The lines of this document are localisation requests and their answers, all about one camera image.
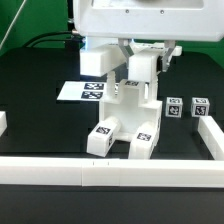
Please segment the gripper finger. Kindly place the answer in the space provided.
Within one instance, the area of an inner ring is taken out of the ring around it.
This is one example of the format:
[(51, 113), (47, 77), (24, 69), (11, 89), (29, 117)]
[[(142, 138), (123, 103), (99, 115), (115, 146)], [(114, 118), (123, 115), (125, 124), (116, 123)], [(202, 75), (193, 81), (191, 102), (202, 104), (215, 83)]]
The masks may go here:
[(131, 43), (130, 39), (124, 39), (124, 38), (118, 39), (118, 46), (126, 58), (126, 64), (129, 64), (129, 58), (134, 55), (130, 43)]
[(166, 72), (169, 68), (169, 59), (176, 47), (176, 41), (175, 40), (165, 40), (164, 41), (164, 48), (165, 51), (162, 56), (162, 71)]

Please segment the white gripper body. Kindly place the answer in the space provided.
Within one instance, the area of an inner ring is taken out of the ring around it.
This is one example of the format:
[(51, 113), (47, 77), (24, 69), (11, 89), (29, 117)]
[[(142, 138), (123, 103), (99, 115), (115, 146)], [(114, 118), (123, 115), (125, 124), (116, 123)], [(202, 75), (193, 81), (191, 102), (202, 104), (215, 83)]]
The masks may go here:
[(83, 36), (218, 42), (224, 0), (74, 0)]

